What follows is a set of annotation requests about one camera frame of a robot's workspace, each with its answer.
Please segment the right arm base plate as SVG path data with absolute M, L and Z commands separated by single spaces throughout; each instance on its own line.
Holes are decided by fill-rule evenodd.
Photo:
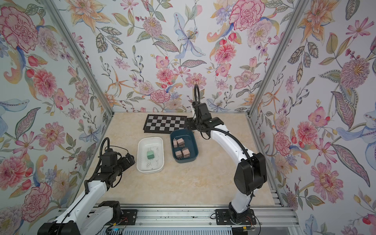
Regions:
M 230 209 L 217 209 L 214 215 L 217 225 L 257 225 L 252 209 L 247 209 L 242 213 L 235 213 Z

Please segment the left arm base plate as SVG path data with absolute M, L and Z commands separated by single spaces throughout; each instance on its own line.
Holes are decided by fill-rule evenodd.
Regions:
M 116 223 L 108 222 L 106 226 L 133 226 L 136 224 L 136 219 L 138 215 L 138 210 L 131 210 L 131 209 L 122 209 L 122 214 L 117 219 Z

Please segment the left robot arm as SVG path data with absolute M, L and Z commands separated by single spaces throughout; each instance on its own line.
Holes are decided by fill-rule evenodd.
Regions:
M 111 227 L 127 220 L 118 201 L 103 201 L 95 207 L 109 189 L 116 187 L 122 174 L 135 164 L 133 155 L 122 156 L 113 150 L 106 137 L 99 150 L 99 162 L 90 179 L 85 180 L 84 192 L 53 222 L 44 223 L 39 235 L 98 235 L 106 224 Z

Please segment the white storage box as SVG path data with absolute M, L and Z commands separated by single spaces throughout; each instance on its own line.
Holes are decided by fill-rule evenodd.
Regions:
M 144 138 L 138 143 L 137 170 L 142 174 L 154 174 L 164 168 L 164 145 L 160 137 Z

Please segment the green plug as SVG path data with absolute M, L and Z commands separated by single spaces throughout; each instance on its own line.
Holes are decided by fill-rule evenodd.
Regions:
M 147 151 L 146 156 L 148 160 L 154 159 L 155 158 L 154 151 L 152 150 Z

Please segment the teal storage box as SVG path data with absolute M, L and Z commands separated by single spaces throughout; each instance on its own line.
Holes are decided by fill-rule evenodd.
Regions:
M 179 129 L 170 134 L 170 143 L 174 160 L 189 163 L 196 160 L 199 151 L 194 133 L 191 130 Z

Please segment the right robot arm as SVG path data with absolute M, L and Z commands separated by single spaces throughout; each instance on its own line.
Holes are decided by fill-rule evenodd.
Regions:
M 201 102 L 200 88 L 194 86 L 193 117 L 188 118 L 186 126 L 206 134 L 207 139 L 216 141 L 231 157 L 237 166 L 234 183 L 238 190 L 227 210 L 217 210 L 217 224 L 251 224 L 256 225 L 257 219 L 250 203 L 255 192 L 267 182 L 266 158 L 261 153 L 247 149 L 218 117 L 212 117 L 207 105 Z

